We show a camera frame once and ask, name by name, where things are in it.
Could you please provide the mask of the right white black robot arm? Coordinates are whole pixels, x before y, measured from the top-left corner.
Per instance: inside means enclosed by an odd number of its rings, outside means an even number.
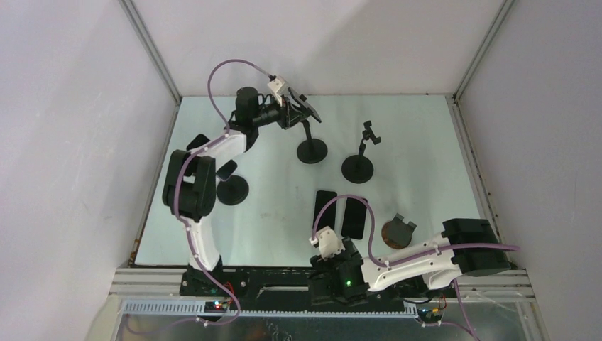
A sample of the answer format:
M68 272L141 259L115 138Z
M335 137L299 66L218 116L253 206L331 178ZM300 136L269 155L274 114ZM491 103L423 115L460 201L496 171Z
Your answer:
M510 269L506 254L519 251L501 244L488 220L469 218L447 220L431 239L387 256L361 256L350 238L331 227L319 229L310 244L318 250L308 277L313 306L362 304L370 293L406 280L413 280L417 294L430 297L462 275L482 277Z

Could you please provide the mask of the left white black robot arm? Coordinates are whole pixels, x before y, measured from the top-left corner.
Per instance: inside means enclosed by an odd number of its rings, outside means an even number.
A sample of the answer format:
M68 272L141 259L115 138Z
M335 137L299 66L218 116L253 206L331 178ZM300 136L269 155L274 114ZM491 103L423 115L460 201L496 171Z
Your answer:
M214 268L221 260L214 242L209 216L217 201L217 175L237 156L255 144L259 129L272 123L282 129L321 118L306 96L291 87L282 95L261 95L253 87L236 92L235 109L222 135L210 141L199 135L189 150L173 151L165 177L162 200L185 226L190 248L190 266L202 271L197 287L208 296L223 290L224 276Z

